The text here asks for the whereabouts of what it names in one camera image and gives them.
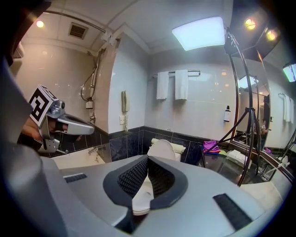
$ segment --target ceiling light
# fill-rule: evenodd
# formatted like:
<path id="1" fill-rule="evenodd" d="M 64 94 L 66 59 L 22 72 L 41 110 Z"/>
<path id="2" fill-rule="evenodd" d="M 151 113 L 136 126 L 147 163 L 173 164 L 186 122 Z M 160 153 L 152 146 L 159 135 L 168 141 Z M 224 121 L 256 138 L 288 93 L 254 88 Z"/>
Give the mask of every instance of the ceiling light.
<path id="1" fill-rule="evenodd" d="M 38 20 L 38 21 L 36 22 L 36 25 L 37 25 L 37 27 L 39 27 L 39 28 L 44 27 L 44 23 L 43 23 L 43 21 L 40 21 L 40 20 Z"/>
<path id="2" fill-rule="evenodd" d="M 186 51 L 225 44 L 224 25 L 221 17 L 193 21 L 173 29 L 172 33 Z"/>
<path id="3" fill-rule="evenodd" d="M 286 74 L 289 82 L 296 81 L 296 64 L 289 65 L 283 68 L 284 73 Z"/>
<path id="4" fill-rule="evenodd" d="M 256 80 L 257 83 L 259 82 L 257 79 L 255 79 L 252 76 L 250 76 L 250 79 L 251 79 L 251 85 L 255 84 L 255 80 Z M 241 78 L 239 80 L 239 87 L 241 87 L 241 88 L 247 88 L 248 87 L 247 76 L 244 76 L 243 78 Z"/>
<path id="5" fill-rule="evenodd" d="M 267 39 L 269 39 L 269 40 L 275 40 L 277 37 L 275 32 L 273 32 L 273 31 L 268 31 L 266 36 L 267 36 Z"/>
<path id="6" fill-rule="evenodd" d="M 245 26 L 248 30 L 253 30 L 256 27 L 256 22 L 249 18 L 248 20 L 245 21 Z"/>

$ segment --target toilet seat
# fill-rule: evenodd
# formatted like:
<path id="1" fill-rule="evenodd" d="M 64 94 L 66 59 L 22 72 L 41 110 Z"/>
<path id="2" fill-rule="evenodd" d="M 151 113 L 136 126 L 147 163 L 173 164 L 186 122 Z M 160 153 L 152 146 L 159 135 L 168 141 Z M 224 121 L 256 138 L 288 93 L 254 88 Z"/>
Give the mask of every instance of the toilet seat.
<path id="1" fill-rule="evenodd" d="M 154 143 L 148 153 L 149 156 L 157 156 L 169 160 L 176 160 L 172 145 L 167 140 L 159 140 Z M 148 176 L 144 180 L 139 191 L 132 200 L 133 214 L 135 216 L 145 215 L 150 210 L 150 201 L 154 198 L 153 188 Z"/>

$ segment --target shower head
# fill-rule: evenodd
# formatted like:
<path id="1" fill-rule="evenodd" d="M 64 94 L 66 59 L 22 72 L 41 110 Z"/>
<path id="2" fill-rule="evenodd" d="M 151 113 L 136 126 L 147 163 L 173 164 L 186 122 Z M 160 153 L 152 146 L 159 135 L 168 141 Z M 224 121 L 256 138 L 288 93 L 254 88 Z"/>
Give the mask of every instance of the shower head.
<path id="1" fill-rule="evenodd" d="M 96 58 L 94 57 L 94 55 L 90 51 L 87 51 L 86 54 L 92 57 L 93 65 L 96 67 L 97 64 L 96 64 Z"/>

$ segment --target light switch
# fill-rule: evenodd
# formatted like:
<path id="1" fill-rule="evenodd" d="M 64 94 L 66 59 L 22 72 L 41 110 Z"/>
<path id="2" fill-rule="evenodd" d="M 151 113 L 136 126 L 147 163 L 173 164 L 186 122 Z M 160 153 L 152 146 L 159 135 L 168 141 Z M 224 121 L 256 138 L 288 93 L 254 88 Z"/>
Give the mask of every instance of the light switch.
<path id="1" fill-rule="evenodd" d="M 119 116 L 119 124 L 120 125 L 124 124 L 124 115 Z"/>

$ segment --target person's hand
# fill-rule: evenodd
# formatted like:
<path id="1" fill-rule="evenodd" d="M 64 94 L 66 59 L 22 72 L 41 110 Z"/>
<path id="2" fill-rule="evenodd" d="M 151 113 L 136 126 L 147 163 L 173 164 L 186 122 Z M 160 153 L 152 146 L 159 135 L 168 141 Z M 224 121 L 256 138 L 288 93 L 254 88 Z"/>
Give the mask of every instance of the person's hand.
<path id="1" fill-rule="evenodd" d="M 56 129 L 56 120 L 52 118 L 48 118 L 48 127 L 49 131 L 54 131 Z M 68 129 L 67 124 L 63 124 L 63 130 Z M 42 137 L 39 133 L 38 125 L 29 117 L 22 129 L 22 133 L 34 138 L 35 140 L 42 141 Z"/>

